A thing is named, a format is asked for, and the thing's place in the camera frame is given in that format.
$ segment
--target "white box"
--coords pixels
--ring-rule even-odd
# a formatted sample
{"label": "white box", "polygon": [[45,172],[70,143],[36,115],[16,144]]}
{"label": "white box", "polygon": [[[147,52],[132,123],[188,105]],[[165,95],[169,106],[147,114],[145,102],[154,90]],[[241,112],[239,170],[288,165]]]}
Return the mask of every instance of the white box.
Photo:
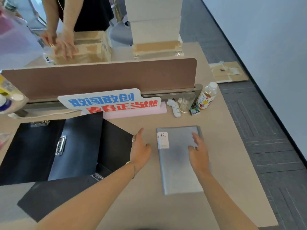
{"label": "white box", "polygon": [[125,3],[130,22],[181,16],[182,0],[125,0]]}
{"label": "white box", "polygon": [[133,44],[178,40],[181,17],[131,22]]}

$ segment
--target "chair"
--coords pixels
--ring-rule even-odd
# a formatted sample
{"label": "chair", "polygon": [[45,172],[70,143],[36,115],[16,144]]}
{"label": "chair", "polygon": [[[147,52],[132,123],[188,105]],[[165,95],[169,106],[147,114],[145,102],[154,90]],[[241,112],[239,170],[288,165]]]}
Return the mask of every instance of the chair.
{"label": "chair", "polygon": [[[117,18],[122,20],[122,16],[127,14],[125,0],[114,0],[115,11],[118,11]],[[125,45],[133,45],[132,31],[130,26],[126,26],[123,21],[118,22],[110,29],[111,40]]]}

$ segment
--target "clipboard clip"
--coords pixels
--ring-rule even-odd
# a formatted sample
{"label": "clipboard clip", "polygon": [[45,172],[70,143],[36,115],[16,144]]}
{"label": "clipboard clip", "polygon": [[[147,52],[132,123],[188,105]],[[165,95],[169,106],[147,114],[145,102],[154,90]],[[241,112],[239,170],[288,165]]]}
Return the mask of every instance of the clipboard clip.
{"label": "clipboard clip", "polygon": [[59,139],[59,142],[56,146],[56,156],[61,156],[63,154],[64,151],[64,147],[65,147],[65,143],[66,143],[66,136],[61,136]]}

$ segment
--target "clear cup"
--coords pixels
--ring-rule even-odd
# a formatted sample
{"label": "clear cup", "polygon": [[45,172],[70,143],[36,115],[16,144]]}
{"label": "clear cup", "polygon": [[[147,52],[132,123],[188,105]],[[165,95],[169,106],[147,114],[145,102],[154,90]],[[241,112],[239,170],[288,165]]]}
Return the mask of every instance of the clear cup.
{"label": "clear cup", "polygon": [[180,112],[181,113],[187,113],[189,112],[192,104],[195,100],[195,93],[191,91],[184,92],[180,104]]}

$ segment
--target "black shirt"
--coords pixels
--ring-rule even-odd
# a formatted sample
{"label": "black shirt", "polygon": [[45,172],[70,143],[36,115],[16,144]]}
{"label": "black shirt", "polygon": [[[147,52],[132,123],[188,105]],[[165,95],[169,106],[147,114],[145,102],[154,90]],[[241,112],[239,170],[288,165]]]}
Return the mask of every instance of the black shirt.
{"label": "black shirt", "polygon": [[[65,0],[58,0],[59,17],[63,21]],[[105,31],[114,14],[109,0],[84,0],[75,31]]]}

